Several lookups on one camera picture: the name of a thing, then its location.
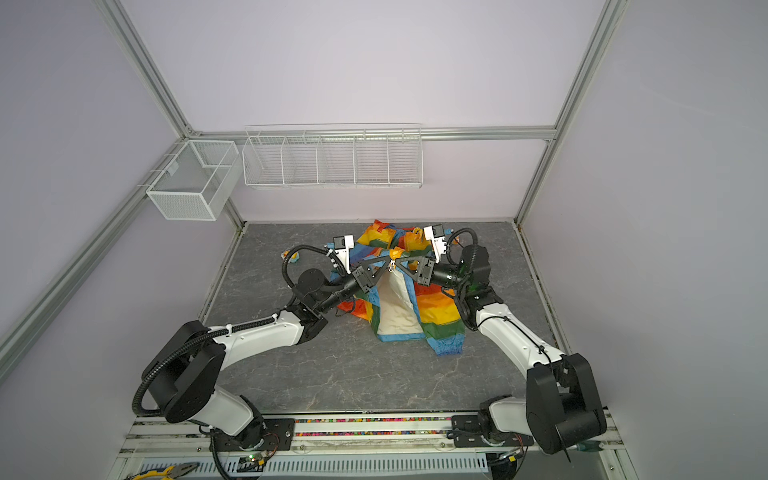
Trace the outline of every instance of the wire mesh basket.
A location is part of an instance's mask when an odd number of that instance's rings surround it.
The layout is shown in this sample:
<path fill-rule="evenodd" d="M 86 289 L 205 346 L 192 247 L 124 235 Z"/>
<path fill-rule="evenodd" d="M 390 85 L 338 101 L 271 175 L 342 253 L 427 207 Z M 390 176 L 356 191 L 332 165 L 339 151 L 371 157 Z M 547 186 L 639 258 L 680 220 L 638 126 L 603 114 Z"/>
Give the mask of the wire mesh basket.
<path fill-rule="evenodd" d="M 414 128 L 249 132 L 243 171 L 253 188 L 421 187 L 422 139 Z"/>
<path fill-rule="evenodd" d="M 168 220 L 216 220 L 242 170 L 233 141 L 188 140 L 147 189 Z"/>

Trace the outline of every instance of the gray marble surface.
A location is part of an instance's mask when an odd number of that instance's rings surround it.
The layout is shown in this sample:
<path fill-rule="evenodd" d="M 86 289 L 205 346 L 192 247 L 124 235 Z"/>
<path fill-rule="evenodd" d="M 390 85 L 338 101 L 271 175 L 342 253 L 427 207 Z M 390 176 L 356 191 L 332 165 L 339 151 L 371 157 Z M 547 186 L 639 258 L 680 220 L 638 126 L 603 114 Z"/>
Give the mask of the gray marble surface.
<path fill-rule="evenodd" d="M 290 298 L 280 274 L 281 252 L 299 243 L 319 247 L 343 234 L 357 238 L 367 225 L 249 225 L 207 323 L 241 323 L 277 311 Z M 496 293 L 554 344 L 514 227 L 501 222 L 445 226 L 475 229 L 488 248 Z M 302 252 L 290 266 L 292 278 L 311 266 L 329 272 L 324 257 Z M 247 396 L 264 413 L 463 410 L 477 409 L 493 396 L 525 396 L 522 374 L 480 333 L 467 332 L 461 355 L 438 357 L 425 340 L 383 343 L 365 320 L 332 313 L 312 341 L 244 359 L 225 369 L 219 384 Z"/>

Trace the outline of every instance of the colorful garment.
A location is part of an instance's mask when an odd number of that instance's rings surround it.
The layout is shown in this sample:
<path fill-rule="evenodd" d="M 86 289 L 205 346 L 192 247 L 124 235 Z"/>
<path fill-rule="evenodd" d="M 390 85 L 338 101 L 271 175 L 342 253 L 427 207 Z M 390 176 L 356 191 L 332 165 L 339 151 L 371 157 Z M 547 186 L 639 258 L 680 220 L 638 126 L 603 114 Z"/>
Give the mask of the colorful garment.
<path fill-rule="evenodd" d="M 383 342 L 426 339 L 438 355 L 455 355 L 464 345 L 464 323 L 453 300 L 439 286 L 424 287 L 399 269 L 388 271 L 391 259 L 434 257 L 432 244 L 420 228 L 398 228 L 376 220 L 349 252 L 349 262 L 382 257 L 374 263 L 382 276 L 368 293 L 356 295 L 354 302 L 339 308 L 368 320 Z"/>

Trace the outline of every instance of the metal bracket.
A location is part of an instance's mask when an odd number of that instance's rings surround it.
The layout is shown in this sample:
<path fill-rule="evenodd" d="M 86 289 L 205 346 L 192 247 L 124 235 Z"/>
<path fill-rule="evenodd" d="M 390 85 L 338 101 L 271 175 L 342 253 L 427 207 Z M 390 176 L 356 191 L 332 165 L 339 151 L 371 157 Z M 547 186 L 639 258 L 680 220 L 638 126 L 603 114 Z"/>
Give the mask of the metal bracket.
<path fill-rule="evenodd" d="M 293 441 L 293 429 L 296 426 L 294 419 L 265 419 L 266 429 L 263 434 L 264 441 L 257 446 L 257 451 L 272 452 L 277 444 L 277 450 L 290 450 Z M 216 432 L 217 450 L 221 452 L 242 452 L 243 450 L 231 438 L 223 432 Z"/>
<path fill-rule="evenodd" d="M 517 435 L 510 434 L 503 442 L 488 442 L 481 434 L 482 427 L 477 415 L 454 415 L 451 417 L 451 427 L 454 432 L 452 433 L 453 444 L 456 447 L 514 447 L 519 446 Z M 524 446 L 531 446 L 534 444 L 533 437 L 530 435 L 520 435 L 523 440 Z"/>
<path fill-rule="evenodd" d="M 415 272 L 408 268 L 408 264 L 411 262 L 419 263 Z M 435 269 L 435 260 L 427 257 L 400 257 L 395 260 L 395 265 L 417 284 L 429 286 L 432 280 L 432 271 Z"/>
<path fill-rule="evenodd" d="M 445 229 L 441 224 L 425 227 L 424 238 L 432 243 L 432 249 L 435 251 L 435 261 L 440 263 L 440 257 L 445 255 L 445 251 L 448 249 L 448 245 L 445 243 Z"/>

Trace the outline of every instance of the pliers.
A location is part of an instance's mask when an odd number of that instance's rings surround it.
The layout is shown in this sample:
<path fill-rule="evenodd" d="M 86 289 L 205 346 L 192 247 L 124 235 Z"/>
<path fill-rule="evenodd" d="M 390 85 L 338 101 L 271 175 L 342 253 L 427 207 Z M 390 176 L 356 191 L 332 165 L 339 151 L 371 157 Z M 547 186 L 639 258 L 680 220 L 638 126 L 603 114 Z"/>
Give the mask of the pliers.
<path fill-rule="evenodd" d="M 150 470 L 149 472 L 143 472 L 139 475 L 136 475 L 135 477 L 131 477 L 131 480 L 142 480 L 143 478 L 150 478 L 150 477 L 160 477 L 158 480 L 166 480 L 166 478 L 169 478 L 170 480 L 174 480 L 176 478 L 181 477 L 182 475 L 186 475 L 189 472 L 192 472 L 194 469 L 196 469 L 200 465 L 199 462 L 189 462 L 189 463 L 182 463 L 181 465 L 172 465 L 165 470 L 158 471 L 158 470 Z"/>

